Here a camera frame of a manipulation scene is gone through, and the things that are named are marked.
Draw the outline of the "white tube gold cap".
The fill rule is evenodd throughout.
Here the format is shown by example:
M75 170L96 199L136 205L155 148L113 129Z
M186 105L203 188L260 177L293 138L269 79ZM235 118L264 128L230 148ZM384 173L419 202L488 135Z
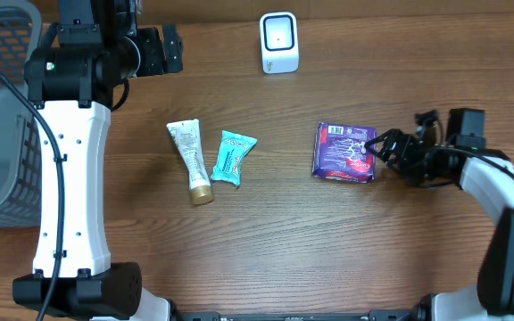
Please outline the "white tube gold cap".
M188 119L166 125L188 171L189 192L194 205L213 201L211 182L204 164L200 122Z

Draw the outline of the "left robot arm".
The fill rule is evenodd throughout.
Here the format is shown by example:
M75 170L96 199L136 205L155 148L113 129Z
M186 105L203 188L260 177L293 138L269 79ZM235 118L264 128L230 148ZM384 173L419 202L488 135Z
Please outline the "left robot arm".
M60 19L28 58L24 78L41 151L41 214L16 303L40 317L178 320L144 288L135 262L115 263L104 230L104 152L117 86L182 68L173 25L140 29L138 1L62 1Z

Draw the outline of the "red purple liner pack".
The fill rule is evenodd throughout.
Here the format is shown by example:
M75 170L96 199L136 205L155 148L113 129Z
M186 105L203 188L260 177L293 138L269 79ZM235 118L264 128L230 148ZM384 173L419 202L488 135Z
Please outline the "red purple liner pack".
M312 175L366 184L376 178L376 159L365 143L377 137L372 127L320 122L315 135Z

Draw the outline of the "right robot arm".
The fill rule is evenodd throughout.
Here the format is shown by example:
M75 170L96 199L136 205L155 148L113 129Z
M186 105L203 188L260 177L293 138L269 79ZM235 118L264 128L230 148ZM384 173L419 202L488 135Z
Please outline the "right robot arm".
M495 230L474 286L429 294L409 320L514 320L514 166L484 136L485 111L452 109L447 125L437 111L416 115L415 134L393 128L366 150L420 188L456 185L471 195Z

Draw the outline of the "teal tissue pack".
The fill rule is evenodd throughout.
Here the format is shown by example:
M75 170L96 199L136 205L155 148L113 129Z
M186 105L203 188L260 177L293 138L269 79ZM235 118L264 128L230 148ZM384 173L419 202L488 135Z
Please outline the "teal tissue pack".
M240 186L243 161L256 144L257 139L254 137L223 130L211 179Z

